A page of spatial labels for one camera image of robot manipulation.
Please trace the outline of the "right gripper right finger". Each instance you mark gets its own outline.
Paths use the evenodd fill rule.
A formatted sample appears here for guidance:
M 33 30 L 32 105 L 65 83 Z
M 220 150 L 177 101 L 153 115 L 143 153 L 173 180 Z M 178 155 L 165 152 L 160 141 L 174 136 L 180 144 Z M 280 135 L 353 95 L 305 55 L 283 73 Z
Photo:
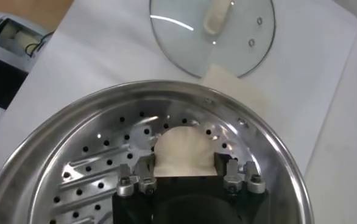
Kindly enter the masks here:
M 239 164 L 228 154 L 214 153 L 214 166 L 218 175 L 223 176 L 224 187 L 231 193 L 238 193 L 246 185 L 253 194 L 263 194 L 266 184 L 254 161 Z

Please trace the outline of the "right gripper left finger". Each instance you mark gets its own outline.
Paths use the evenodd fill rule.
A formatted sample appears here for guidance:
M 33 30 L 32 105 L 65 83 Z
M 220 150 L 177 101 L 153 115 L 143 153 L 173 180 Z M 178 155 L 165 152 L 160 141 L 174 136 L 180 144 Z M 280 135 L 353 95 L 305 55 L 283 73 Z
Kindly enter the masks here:
M 132 196 L 136 190 L 145 195 L 153 194 L 157 189 L 157 179 L 154 177 L 155 155 L 142 156 L 133 170 L 128 164 L 119 166 L 116 193 L 119 197 Z

